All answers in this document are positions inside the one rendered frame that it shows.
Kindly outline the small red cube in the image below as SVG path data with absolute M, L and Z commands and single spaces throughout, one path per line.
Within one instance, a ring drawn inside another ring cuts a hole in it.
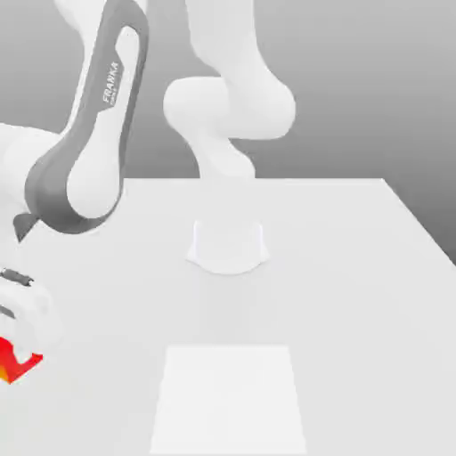
M 0 379 L 11 384 L 43 361 L 41 354 L 32 354 L 25 362 L 19 362 L 13 352 L 13 345 L 0 338 Z

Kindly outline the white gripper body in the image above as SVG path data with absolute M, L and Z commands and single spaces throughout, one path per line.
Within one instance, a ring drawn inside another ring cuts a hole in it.
M 0 337 L 15 355 L 47 354 L 61 341 L 61 319 L 45 287 L 0 281 Z

